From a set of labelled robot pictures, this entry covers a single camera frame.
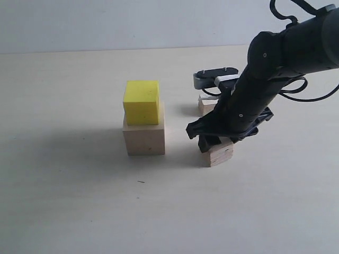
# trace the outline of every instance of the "wooden block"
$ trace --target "wooden block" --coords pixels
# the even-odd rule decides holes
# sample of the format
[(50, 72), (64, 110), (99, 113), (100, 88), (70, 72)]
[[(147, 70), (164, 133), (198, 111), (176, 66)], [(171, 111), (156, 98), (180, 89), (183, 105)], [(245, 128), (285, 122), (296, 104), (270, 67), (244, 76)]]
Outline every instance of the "wooden block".
[(159, 124), (159, 82), (128, 81), (123, 107), (128, 125)]
[(199, 95), (198, 107), (202, 116), (210, 113), (217, 104), (217, 100), (204, 99), (203, 95)]
[(127, 153), (136, 155), (165, 154), (165, 118), (164, 105), (159, 107), (158, 125), (128, 125), (126, 118), (123, 122), (123, 136)]
[(214, 146), (210, 151), (203, 153), (209, 167), (219, 165), (233, 156), (234, 144), (229, 138), (220, 138), (221, 144)]

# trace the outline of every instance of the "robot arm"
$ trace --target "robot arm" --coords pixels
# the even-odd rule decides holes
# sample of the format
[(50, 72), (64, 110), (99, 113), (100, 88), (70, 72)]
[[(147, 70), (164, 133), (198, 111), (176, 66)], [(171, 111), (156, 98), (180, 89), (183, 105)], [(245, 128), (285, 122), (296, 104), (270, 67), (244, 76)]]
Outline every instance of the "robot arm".
[[(190, 139), (199, 136), (201, 152), (219, 144), (219, 137), (238, 142), (256, 135), (257, 127), (273, 116), (267, 106), (277, 94), (294, 99), (285, 93), (304, 90), (306, 74), (339, 68), (339, 8), (329, 5), (316, 10), (304, 0), (292, 1), (315, 17), (298, 23), (294, 16), (281, 15), (275, 8), (275, 0), (271, 0), (272, 13), (292, 23), (280, 33), (261, 32), (254, 38), (248, 50), (247, 66), (240, 76), (234, 68), (200, 71), (194, 75), (196, 89), (217, 86), (221, 91), (215, 109), (186, 129)], [(305, 83), (300, 89), (283, 90), (301, 79)], [(294, 100), (311, 102), (329, 95)]]

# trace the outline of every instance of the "tabletop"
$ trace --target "tabletop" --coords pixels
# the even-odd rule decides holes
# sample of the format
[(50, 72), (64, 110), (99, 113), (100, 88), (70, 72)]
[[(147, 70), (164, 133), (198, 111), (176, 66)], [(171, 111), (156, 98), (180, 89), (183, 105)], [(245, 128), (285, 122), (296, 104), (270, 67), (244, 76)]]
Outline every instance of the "tabletop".
[[(193, 73), (242, 71), (246, 55), (0, 55), (0, 253), (338, 253), (339, 94), (277, 97), (272, 120), (213, 168), (185, 132), (199, 117)], [(328, 93), (339, 72), (307, 77), (302, 98)], [(127, 156), (127, 80), (159, 80), (165, 156)]]

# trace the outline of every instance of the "black cable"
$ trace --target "black cable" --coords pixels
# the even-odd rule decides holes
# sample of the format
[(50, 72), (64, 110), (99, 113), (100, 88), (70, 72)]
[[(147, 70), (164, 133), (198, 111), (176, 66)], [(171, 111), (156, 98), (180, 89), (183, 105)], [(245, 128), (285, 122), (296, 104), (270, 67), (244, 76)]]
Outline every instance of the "black cable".
[(325, 96), (322, 96), (322, 97), (319, 97), (319, 98), (314, 98), (314, 99), (298, 99), (298, 98), (293, 98), (293, 97), (290, 97), (286, 94), (297, 94), (297, 93), (300, 93), (302, 92), (303, 90), (306, 89), (306, 87), (308, 86), (308, 81), (305, 77), (298, 77), (298, 78), (294, 78), (294, 79), (291, 79), (287, 84), (286, 86), (294, 83), (295, 81), (298, 81), (298, 80), (303, 80), (304, 81), (304, 84), (298, 88), (298, 89), (295, 89), (295, 90), (281, 90), (279, 92), (279, 94), (287, 99), (290, 99), (292, 101), (295, 101), (295, 102), (319, 102), (319, 101), (322, 101), (324, 99), (327, 99), (329, 97), (331, 97), (332, 95), (334, 95), (336, 92), (338, 92), (339, 90), (339, 85), (337, 85), (336, 88), (334, 88), (330, 93), (328, 93), (327, 95)]
[[(309, 3), (307, 3), (304, 0), (291, 0), (295, 4), (297, 4), (300, 8), (302, 8), (305, 12), (316, 16), (317, 15), (317, 9), (315, 9), (313, 6), (311, 6)], [(290, 15), (290, 16), (284, 16), (281, 13), (278, 12), (275, 6), (275, 0), (270, 1), (270, 10), (273, 13), (273, 15), (279, 19), (279, 20), (291, 20), (293, 25), (298, 24), (298, 19), (297, 17)]]
[(313, 6), (311, 6), (309, 3), (307, 3), (304, 0), (291, 0), (292, 2), (296, 3), (299, 5), (305, 12), (316, 16), (317, 15), (317, 9), (315, 9)]
[(273, 13), (273, 15), (279, 19), (279, 20), (291, 20), (293, 25), (298, 24), (298, 19), (297, 17), (290, 15), (290, 16), (284, 16), (281, 13), (278, 12), (278, 10), (275, 7), (275, 0), (270, 1), (270, 10)]
[(219, 97), (219, 96), (221, 95), (221, 93), (220, 93), (220, 94), (210, 93), (210, 92), (206, 91), (206, 89), (204, 89), (204, 88), (202, 89), (202, 91), (203, 91), (205, 94), (208, 94), (208, 95), (210, 95), (210, 96)]

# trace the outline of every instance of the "yellow cube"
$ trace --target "yellow cube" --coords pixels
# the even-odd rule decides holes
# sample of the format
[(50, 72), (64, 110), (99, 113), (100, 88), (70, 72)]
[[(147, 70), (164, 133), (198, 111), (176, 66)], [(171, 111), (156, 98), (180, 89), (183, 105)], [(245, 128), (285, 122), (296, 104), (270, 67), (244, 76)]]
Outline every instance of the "yellow cube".
[(159, 124), (159, 82), (128, 81), (123, 108), (128, 125)]

